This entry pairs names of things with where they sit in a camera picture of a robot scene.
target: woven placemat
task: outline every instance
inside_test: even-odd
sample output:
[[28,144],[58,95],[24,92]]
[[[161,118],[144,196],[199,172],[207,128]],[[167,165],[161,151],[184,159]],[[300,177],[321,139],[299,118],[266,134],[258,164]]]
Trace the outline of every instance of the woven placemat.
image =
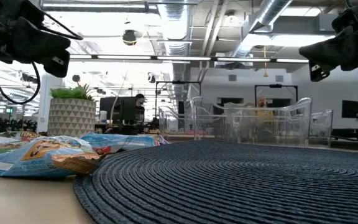
[[215,141],[122,152],[74,184],[96,223],[358,223],[358,153]]

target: dark blue placemat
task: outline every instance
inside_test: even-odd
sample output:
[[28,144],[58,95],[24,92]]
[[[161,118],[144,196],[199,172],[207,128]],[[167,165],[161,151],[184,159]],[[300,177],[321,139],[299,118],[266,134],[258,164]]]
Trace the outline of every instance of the dark blue placemat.
[[358,153],[181,142],[80,176],[96,223],[358,223]]

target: plant pot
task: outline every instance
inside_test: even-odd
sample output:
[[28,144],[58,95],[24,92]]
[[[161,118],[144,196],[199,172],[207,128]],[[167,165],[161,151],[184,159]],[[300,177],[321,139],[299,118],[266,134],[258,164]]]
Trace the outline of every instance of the plant pot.
[[79,137],[94,131],[96,103],[81,99],[50,100],[48,135]]

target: green plant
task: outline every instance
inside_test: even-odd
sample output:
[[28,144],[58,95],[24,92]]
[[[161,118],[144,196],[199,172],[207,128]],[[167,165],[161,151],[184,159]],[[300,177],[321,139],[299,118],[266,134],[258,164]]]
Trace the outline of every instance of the green plant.
[[52,98],[61,98],[61,99],[82,99],[93,101],[92,96],[90,95],[89,85],[85,84],[81,86],[78,84],[76,88],[57,88],[50,89],[50,95]]

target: potted plant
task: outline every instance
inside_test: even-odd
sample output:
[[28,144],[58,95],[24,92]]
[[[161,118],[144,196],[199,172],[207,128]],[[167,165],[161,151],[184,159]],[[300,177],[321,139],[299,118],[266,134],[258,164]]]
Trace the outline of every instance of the potted plant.
[[51,89],[48,120],[49,136],[83,136],[94,131],[96,103],[89,85]]

